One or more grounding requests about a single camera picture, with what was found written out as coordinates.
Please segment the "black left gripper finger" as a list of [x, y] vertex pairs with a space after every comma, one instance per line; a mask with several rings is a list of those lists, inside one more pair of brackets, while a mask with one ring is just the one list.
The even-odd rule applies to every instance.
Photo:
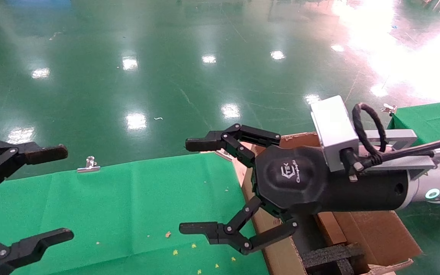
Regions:
[[23, 165], [42, 164], [67, 157], [68, 149], [62, 144], [56, 147], [41, 147], [35, 142], [11, 144], [0, 141], [0, 183]]
[[49, 247], [73, 238], [70, 229], [60, 228], [21, 239], [11, 246], [0, 243], [0, 275], [10, 275], [18, 268], [40, 261]]

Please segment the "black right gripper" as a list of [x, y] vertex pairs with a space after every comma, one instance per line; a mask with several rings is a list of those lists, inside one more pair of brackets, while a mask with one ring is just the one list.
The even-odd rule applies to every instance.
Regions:
[[[278, 147], [281, 135], [234, 124], [226, 130], [209, 131], [205, 137], [186, 139], [190, 152], [224, 149], [255, 172], [255, 194], [228, 223], [180, 223], [184, 235], [204, 235], [210, 245], [229, 245], [248, 255], [292, 236], [299, 227], [295, 219], [246, 238], [243, 226], [265, 203], [272, 214], [317, 214], [319, 212], [387, 211], [404, 206], [409, 179], [405, 170], [370, 171], [351, 182], [343, 172], [330, 172], [322, 149]], [[242, 145], [266, 148], [257, 157]]]

